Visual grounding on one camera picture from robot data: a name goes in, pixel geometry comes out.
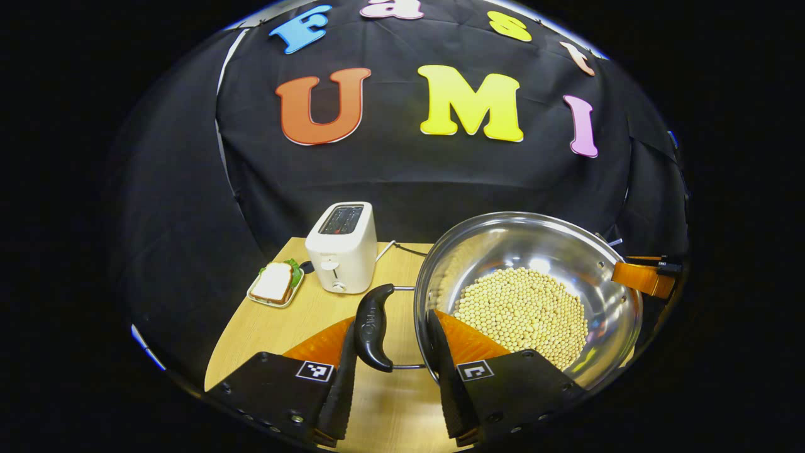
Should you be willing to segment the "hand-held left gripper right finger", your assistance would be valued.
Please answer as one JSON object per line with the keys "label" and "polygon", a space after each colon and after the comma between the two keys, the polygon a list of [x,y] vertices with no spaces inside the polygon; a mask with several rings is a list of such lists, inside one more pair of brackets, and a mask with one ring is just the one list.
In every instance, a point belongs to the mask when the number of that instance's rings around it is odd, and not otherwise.
{"label": "hand-held left gripper right finger", "polygon": [[587,398],[583,387],[535,350],[507,352],[439,310],[428,312],[426,326],[445,424],[459,447],[501,445]]}

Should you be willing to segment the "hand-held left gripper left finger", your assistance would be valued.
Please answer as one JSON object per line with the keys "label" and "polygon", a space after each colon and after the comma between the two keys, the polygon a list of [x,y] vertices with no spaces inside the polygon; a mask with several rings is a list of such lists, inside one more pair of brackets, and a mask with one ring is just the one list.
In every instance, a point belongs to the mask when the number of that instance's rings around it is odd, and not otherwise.
{"label": "hand-held left gripper left finger", "polygon": [[284,354],[258,352],[204,394],[256,429],[316,449],[345,439],[357,353],[354,316]]}

